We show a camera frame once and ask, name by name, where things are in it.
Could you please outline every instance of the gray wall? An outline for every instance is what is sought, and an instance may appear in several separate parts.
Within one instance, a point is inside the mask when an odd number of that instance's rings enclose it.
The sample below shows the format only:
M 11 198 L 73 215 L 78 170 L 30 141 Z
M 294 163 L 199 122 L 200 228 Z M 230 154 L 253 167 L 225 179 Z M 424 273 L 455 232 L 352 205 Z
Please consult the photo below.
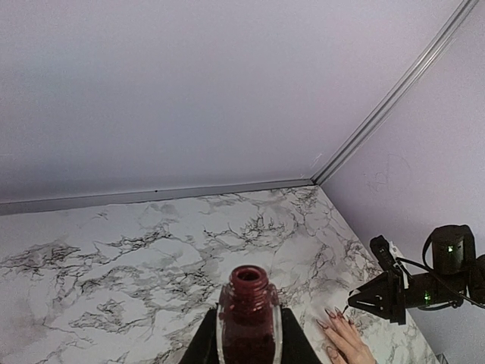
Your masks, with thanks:
M 379 234 L 421 261 L 429 233 L 469 224 L 485 253 L 485 3 L 386 123 L 324 185 L 365 242 Z M 413 312 L 450 363 L 483 362 L 485 310 Z
M 310 177 L 459 2 L 2 1 L 0 203 Z

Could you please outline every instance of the white marble countertop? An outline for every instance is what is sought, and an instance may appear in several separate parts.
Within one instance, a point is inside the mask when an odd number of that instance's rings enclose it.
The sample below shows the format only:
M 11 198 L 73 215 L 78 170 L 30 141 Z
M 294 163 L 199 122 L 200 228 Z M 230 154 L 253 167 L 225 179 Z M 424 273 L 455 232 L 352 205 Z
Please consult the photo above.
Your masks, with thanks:
M 319 187 L 0 217 L 1 364 L 177 363 L 233 268 L 314 318 L 377 266 Z M 380 364 L 437 361 L 411 317 L 349 310 Z

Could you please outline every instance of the metal trim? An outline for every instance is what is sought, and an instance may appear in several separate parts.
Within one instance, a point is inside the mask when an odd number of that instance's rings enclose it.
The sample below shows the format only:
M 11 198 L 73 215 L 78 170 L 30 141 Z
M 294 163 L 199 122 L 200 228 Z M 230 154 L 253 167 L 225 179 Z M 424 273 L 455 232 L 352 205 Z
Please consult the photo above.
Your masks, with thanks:
M 90 206 L 110 204 L 126 204 L 148 201 L 163 201 L 166 199 L 185 199 L 228 193 L 254 192 L 262 190 L 277 190 L 314 186 L 311 180 L 284 180 L 277 182 L 261 182 L 256 184 L 234 184 L 217 187 L 183 188 L 178 190 L 155 190 L 135 193 L 115 193 L 110 195 L 68 197 L 63 199 L 44 199 L 36 201 L 0 203 L 0 215 L 23 214 L 29 212 L 46 212 L 65 209 L 78 209 Z
M 386 97 L 365 118 L 362 124 L 333 154 L 326 165 L 311 180 L 317 185 L 327 182 L 336 171 L 354 155 L 357 149 L 382 125 L 390 111 L 418 81 L 426 70 L 440 57 L 450 43 L 456 30 L 480 0 L 464 0 L 448 19 L 429 46 L 421 53 L 414 64 L 406 71 L 398 83 L 387 93 Z

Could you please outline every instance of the glass bottle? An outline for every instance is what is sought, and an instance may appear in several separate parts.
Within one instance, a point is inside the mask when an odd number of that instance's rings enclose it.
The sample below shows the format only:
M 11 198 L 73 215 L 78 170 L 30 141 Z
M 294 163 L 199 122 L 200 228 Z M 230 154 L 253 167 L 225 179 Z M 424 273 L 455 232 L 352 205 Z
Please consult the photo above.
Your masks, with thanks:
M 220 364 L 281 363 L 281 310 L 263 268 L 233 270 L 219 298 L 216 335 Z

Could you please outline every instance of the fingernail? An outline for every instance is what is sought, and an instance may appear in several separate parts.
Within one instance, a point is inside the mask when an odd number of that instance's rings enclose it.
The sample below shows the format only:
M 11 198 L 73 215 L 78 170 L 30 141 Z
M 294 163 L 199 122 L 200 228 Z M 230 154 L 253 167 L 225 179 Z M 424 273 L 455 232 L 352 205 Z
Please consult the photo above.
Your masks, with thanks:
M 327 313 L 327 315 L 330 316 L 331 319 L 336 319 L 335 314 L 333 312 L 331 312 L 330 310 L 325 309 L 325 312 Z
M 318 320 L 317 319 L 317 323 L 320 325 L 321 328 L 323 328 L 324 330 L 327 330 L 328 329 L 328 325 L 325 325 L 322 321 Z
M 327 347 L 327 352 L 328 352 L 328 355 L 330 356 L 330 358 L 332 359 L 336 359 L 338 357 L 338 352 L 333 349 L 332 347 Z
M 343 319 L 343 314 L 340 312 L 340 310 L 338 308 L 335 307 L 335 312 L 336 312 L 336 315 L 339 316 L 339 318 Z

